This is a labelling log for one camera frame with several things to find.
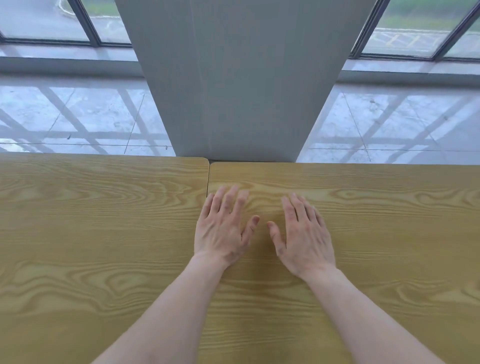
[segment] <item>white tile floor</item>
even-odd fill
[[[336,85],[297,162],[480,164],[480,91]],[[0,152],[174,156],[145,81],[0,77]]]

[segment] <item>wood grain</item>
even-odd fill
[[[183,270],[203,158],[0,158],[0,363],[90,363]]]
[[[480,357],[478,166],[214,163],[209,192],[239,183],[243,219],[261,217],[247,254],[224,275],[200,362],[351,363],[328,317],[281,265],[266,222],[285,222],[295,191],[324,215],[337,265],[447,363]]]

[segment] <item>bare forearm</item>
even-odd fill
[[[94,364],[195,363],[208,305],[224,269],[221,261],[194,256]]]
[[[336,268],[312,274],[307,283],[337,327],[358,364],[441,361]]]

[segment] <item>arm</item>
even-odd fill
[[[268,222],[276,253],[310,286],[358,364],[443,363],[336,268],[325,221],[307,200],[292,194],[282,205],[286,243],[278,226]]]
[[[224,270],[245,252],[258,224],[243,232],[241,211],[248,191],[210,194],[197,222],[193,258],[147,311],[93,364],[195,363],[211,297]]]

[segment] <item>finger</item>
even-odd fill
[[[286,245],[282,240],[280,229],[273,221],[269,221],[267,226],[270,231],[270,238],[272,238],[273,244],[275,245],[276,255],[281,256],[286,249]]]
[[[245,203],[247,202],[249,192],[247,190],[243,190],[239,192],[239,195],[237,197],[237,201],[235,202],[235,205],[233,207],[232,215],[240,220],[241,218],[241,212],[243,210],[243,207],[245,206]]]
[[[318,221],[318,224],[322,227],[322,228],[325,228],[326,227],[326,224],[325,224],[325,220],[323,218],[322,215],[320,215],[320,212],[318,212],[318,210],[316,208],[313,208],[315,210],[315,217],[317,218],[317,221]]]
[[[243,245],[250,245],[250,239],[252,238],[259,221],[260,216],[254,215],[247,222],[247,225],[245,226],[245,229],[243,229],[243,232],[241,234],[241,242]]]
[[[213,196],[215,195],[209,194],[205,199],[204,206],[202,207],[202,212],[200,213],[201,218],[207,217],[208,214],[210,213],[210,209],[212,208]]]
[[[305,205],[298,199],[297,194],[290,194],[290,201],[292,202],[293,207],[295,207],[299,221],[308,220]]]
[[[220,188],[216,192],[212,201],[212,207],[210,208],[209,215],[216,214],[220,209],[220,205],[222,204],[222,199],[223,199],[223,195],[225,194],[225,190],[226,190],[225,186],[220,186]]]
[[[289,222],[297,221],[297,214],[295,214],[295,208],[293,207],[288,197],[282,197],[282,206],[283,212],[285,213],[285,222],[288,224]]]
[[[315,210],[310,205],[310,203],[307,201],[307,199],[303,196],[299,196],[299,200],[305,206],[305,211],[307,211],[308,220],[310,220],[311,222],[317,222],[317,217],[315,215]]]
[[[230,191],[228,191],[223,198],[222,206],[220,207],[220,209],[224,214],[229,214],[232,211],[233,200],[235,199],[238,190],[239,187],[235,184],[232,188],[230,188]]]

